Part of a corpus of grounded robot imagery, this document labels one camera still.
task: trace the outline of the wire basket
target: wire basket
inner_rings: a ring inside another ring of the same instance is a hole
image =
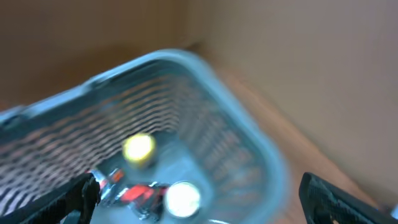
[[[1,215],[97,166],[138,132],[186,146],[213,194],[197,223],[264,223],[283,204],[277,148],[188,52],[147,54],[1,119]]]

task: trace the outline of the light blue basket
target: light blue basket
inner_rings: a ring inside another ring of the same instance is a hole
[[[2,215],[113,156],[138,132],[178,139],[211,186],[192,222],[264,223],[285,202],[277,147],[207,63],[182,50],[147,54],[0,118]]]

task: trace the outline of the yellow ball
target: yellow ball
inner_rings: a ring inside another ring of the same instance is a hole
[[[142,167],[150,162],[155,153],[156,141],[150,134],[138,133],[125,140],[123,156],[125,160]]]

